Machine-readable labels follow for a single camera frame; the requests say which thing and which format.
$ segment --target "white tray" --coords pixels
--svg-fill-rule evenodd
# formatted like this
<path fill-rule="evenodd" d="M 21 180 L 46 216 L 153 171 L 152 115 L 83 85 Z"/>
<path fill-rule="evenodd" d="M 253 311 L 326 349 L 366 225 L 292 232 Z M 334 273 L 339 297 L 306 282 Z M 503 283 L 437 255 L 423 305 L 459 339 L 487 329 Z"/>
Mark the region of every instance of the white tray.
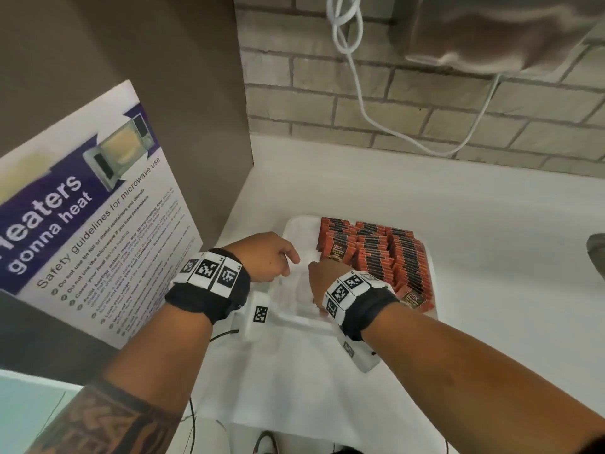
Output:
<path fill-rule="evenodd" d="M 317 238 L 320 233 L 321 217 L 300 215 L 290 219 L 284 229 L 283 238 L 288 239 L 300 255 L 301 262 L 291 265 L 289 277 L 278 277 L 271 284 L 269 297 L 271 309 L 269 315 L 276 324 L 298 328 L 309 332 L 334 336 L 335 324 L 328 318 L 320 316 L 318 308 L 313 304 L 313 295 L 308 282 L 308 264 L 311 261 L 319 261 L 321 253 L 316 250 Z M 437 305 L 437 288 L 435 286 L 435 269 L 433 260 L 425 244 L 427 251 L 428 269 L 431 273 L 433 293 L 435 294 L 435 306 Z M 426 315 L 437 318 L 437 308 L 426 313 Z"/>

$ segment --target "brick wall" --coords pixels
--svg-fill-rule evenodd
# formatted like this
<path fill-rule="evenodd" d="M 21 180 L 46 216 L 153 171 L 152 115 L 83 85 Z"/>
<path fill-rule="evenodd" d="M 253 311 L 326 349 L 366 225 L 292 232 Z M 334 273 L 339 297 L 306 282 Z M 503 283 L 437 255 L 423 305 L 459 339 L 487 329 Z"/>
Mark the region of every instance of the brick wall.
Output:
<path fill-rule="evenodd" d="M 448 151 L 465 137 L 491 78 L 427 68 L 387 41 L 394 0 L 362 0 L 354 53 L 367 113 Z M 235 0 L 250 130 L 420 154 L 361 116 L 324 0 Z M 349 35 L 354 34 L 352 26 Z M 549 75 L 505 77 L 456 159 L 605 178 L 605 22 Z"/>

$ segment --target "poster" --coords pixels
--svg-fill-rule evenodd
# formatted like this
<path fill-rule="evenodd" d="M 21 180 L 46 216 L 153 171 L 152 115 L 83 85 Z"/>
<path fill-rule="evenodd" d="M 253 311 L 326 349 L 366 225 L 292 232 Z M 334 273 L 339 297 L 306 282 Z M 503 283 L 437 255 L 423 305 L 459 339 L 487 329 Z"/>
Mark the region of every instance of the poster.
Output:
<path fill-rule="evenodd" d="M 0 289 L 122 347 L 200 235 L 130 82 L 0 158 Z"/>

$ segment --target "tattooed forearm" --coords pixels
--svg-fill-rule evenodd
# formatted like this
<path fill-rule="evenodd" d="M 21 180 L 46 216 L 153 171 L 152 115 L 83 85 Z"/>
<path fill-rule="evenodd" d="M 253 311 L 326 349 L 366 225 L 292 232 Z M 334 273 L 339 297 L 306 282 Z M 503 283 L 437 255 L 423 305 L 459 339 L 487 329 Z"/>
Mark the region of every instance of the tattooed forearm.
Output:
<path fill-rule="evenodd" d="M 180 417 L 108 382 L 84 387 L 26 454 L 164 454 Z"/>

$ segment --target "white cord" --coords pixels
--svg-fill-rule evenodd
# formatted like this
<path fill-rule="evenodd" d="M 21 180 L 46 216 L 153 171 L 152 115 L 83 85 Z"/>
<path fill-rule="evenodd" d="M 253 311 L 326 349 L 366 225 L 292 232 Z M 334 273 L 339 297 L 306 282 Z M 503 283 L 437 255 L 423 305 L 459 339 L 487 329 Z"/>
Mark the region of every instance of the white cord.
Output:
<path fill-rule="evenodd" d="M 421 144 L 418 140 L 415 140 L 414 138 L 409 137 L 405 134 L 401 134 L 400 132 L 386 128 L 386 127 L 382 126 L 381 124 L 377 123 L 376 121 L 374 121 L 372 118 L 370 118 L 367 115 L 366 107 L 364 106 L 364 99 L 361 96 L 361 84 L 359 83 L 359 76 L 357 75 L 357 68 L 355 67 L 355 63 L 353 62 L 353 57 L 351 55 L 353 52 L 355 52 L 355 50 L 361 44 L 361 38 L 364 35 L 364 20 L 361 17 L 361 10 L 359 9 L 359 4 L 361 3 L 361 0 L 350 0 L 351 7 L 349 8 L 349 10 L 346 13 L 341 14 L 341 9 L 343 8 L 343 1 L 344 0 L 337 0 L 337 5 L 334 6 L 334 0 L 327 0 L 326 14 L 327 14 L 328 21 L 332 24 L 332 40 L 334 41 L 334 45 L 337 47 L 337 49 L 340 53 L 347 56 L 347 60 L 349 61 L 349 66 L 351 67 L 351 72 L 353 73 L 353 79 L 355 81 L 355 88 L 357 90 L 357 99 L 359 101 L 359 109 L 361 110 L 361 114 L 365 118 L 365 120 L 367 122 L 369 122 L 370 124 L 372 124 L 374 127 L 381 129 L 383 132 L 386 132 L 387 134 L 391 134 L 392 136 L 402 138 L 403 140 L 406 140 L 412 144 L 415 144 L 422 151 L 425 151 L 434 156 L 445 157 L 445 156 L 451 156 L 452 154 L 459 152 L 462 148 L 464 148 L 464 146 L 468 143 L 468 141 L 471 140 L 471 137 L 473 136 L 475 129 L 477 129 L 477 126 L 479 125 L 481 118 L 485 114 L 485 111 L 487 110 L 489 102 L 491 101 L 491 98 L 494 96 L 495 89 L 498 85 L 498 81 L 500 80 L 500 75 L 499 74 L 494 75 L 494 80 L 492 81 L 491 87 L 489 88 L 488 96 L 485 99 L 485 103 L 481 107 L 481 111 L 479 111 L 479 114 L 477 114 L 477 117 L 475 118 L 475 121 L 473 122 L 471 129 L 468 131 L 468 134 L 466 135 L 466 137 L 464 138 L 462 143 L 450 151 L 445 151 L 445 152 L 433 151 L 432 149 L 429 149 L 426 146 L 424 146 L 423 144 Z M 355 38 L 354 43 L 351 46 L 349 46 L 349 43 L 347 42 L 347 39 L 345 38 L 341 27 L 344 24 L 346 24 L 347 22 L 349 22 L 350 20 L 352 20 L 353 17 L 355 18 L 355 21 L 357 22 L 357 37 Z"/>

